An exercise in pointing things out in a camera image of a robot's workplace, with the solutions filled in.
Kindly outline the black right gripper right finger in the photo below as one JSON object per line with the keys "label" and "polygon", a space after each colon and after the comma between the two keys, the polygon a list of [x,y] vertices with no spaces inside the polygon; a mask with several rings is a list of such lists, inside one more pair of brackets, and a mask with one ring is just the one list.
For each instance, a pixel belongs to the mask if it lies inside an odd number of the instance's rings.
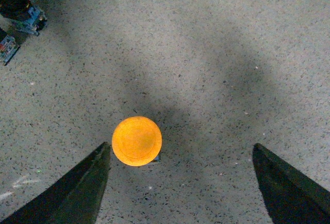
{"label": "black right gripper right finger", "polygon": [[273,223],[329,223],[329,191],[260,143],[252,161]]}

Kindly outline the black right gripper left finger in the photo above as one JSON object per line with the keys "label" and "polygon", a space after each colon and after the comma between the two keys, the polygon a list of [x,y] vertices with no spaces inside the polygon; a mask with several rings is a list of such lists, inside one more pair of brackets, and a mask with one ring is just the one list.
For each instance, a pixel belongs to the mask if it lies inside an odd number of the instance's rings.
{"label": "black right gripper left finger", "polygon": [[110,170],[110,145],[100,144],[47,190],[3,223],[95,223]]}

